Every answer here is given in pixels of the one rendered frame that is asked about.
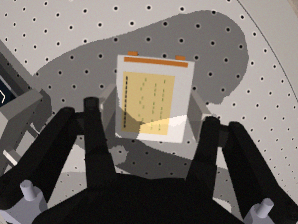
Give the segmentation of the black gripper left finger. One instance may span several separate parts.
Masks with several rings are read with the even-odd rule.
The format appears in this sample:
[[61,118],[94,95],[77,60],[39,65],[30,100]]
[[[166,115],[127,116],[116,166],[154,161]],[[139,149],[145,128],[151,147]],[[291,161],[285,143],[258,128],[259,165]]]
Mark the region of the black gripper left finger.
[[72,107],[61,108],[19,162],[0,177],[0,214],[7,224],[32,224],[48,209],[77,135],[84,135],[92,224],[128,224],[128,205],[104,134],[116,109],[116,84],[110,83],[98,98],[84,98],[83,104],[84,118]]

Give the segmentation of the grey flat base plate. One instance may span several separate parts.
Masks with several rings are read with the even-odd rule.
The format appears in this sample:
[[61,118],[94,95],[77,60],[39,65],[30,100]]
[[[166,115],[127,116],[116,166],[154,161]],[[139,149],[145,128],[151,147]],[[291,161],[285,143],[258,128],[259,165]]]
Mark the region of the grey flat base plate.
[[[13,149],[22,157],[59,109],[116,84],[118,55],[194,61],[191,91],[213,117],[240,122],[298,205],[298,96],[241,0],[0,0],[0,64],[43,96]],[[116,173],[186,180],[197,144],[105,137]]]

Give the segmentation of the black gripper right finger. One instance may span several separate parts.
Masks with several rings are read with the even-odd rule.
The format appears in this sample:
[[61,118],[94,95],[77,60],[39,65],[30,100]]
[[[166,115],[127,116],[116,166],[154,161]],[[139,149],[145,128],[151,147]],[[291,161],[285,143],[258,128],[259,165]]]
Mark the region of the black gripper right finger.
[[190,92],[187,118],[198,146],[170,224],[208,224],[213,206],[218,147],[222,148],[243,223],[298,222],[298,205],[279,186],[241,123],[220,124],[196,91]]

